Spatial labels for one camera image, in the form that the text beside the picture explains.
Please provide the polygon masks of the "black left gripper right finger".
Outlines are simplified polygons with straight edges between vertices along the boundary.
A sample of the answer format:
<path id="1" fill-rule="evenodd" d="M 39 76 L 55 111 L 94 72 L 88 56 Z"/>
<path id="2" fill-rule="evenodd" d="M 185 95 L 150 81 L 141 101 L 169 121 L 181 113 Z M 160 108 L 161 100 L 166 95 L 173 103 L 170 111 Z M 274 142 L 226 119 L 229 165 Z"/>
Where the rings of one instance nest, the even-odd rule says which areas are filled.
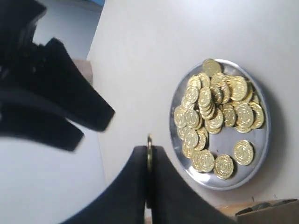
<path id="1" fill-rule="evenodd" d="M 199 196 L 182 178 L 163 147 L 153 147 L 152 221 L 154 224 L 235 224 Z"/>

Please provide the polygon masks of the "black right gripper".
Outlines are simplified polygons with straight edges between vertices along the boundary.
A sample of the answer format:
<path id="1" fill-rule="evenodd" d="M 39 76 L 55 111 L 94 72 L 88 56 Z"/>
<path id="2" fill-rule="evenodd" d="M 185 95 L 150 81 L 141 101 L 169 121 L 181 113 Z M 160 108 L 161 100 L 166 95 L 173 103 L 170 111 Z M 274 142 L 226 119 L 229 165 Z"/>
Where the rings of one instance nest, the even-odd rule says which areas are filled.
<path id="1" fill-rule="evenodd" d="M 32 77 L 32 91 L 50 103 L 32 93 L 17 91 L 18 76 L 28 77 L 36 24 L 45 12 L 46 7 L 36 0 L 0 2 L 0 136 L 74 151 L 84 134 L 64 117 L 102 132 L 115 111 L 55 38 L 39 46 L 40 61 Z"/>

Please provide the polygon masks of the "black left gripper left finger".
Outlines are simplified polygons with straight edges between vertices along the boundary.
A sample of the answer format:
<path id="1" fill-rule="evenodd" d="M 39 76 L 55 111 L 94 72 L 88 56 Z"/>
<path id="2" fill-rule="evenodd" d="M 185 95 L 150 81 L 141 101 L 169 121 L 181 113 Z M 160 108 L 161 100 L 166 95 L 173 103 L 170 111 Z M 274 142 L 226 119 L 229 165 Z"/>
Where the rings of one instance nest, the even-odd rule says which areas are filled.
<path id="1" fill-rule="evenodd" d="M 147 147 L 134 148 L 116 179 L 64 224 L 143 224 L 147 174 Z"/>

